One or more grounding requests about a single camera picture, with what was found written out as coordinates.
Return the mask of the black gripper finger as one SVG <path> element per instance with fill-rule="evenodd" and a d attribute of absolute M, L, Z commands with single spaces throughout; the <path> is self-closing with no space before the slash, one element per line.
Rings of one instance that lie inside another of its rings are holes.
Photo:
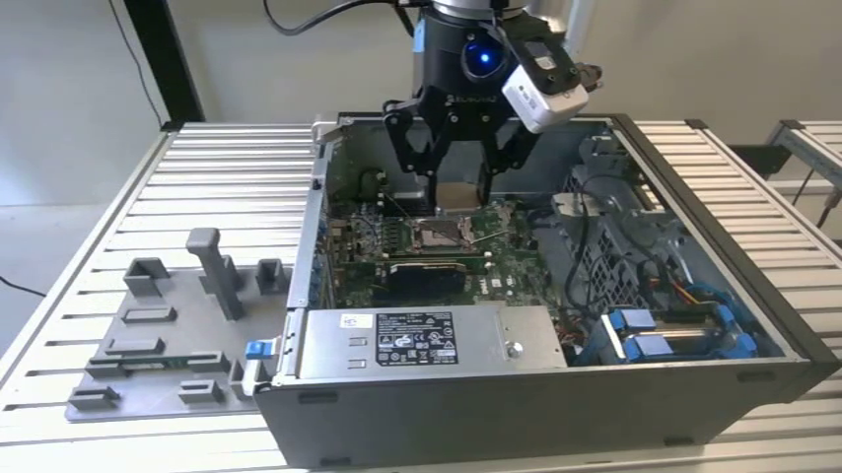
<path fill-rule="evenodd" d="M 540 135 L 534 134 L 523 124 L 519 124 L 515 131 L 503 145 L 498 147 L 498 136 L 495 132 L 488 132 L 480 139 L 482 164 L 478 180 L 478 197 L 480 203 L 490 201 L 494 178 L 508 169 L 520 169 L 534 150 Z"/>
<path fill-rule="evenodd" d="M 424 198 L 428 207 L 436 206 L 438 170 L 454 138 L 454 109 L 436 107 L 427 126 L 427 138 L 422 149 L 411 143 L 408 133 L 415 123 L 418 100 L 388 100 L 383 104 L 383 124 L 403 172 L 427 179 Z"/>

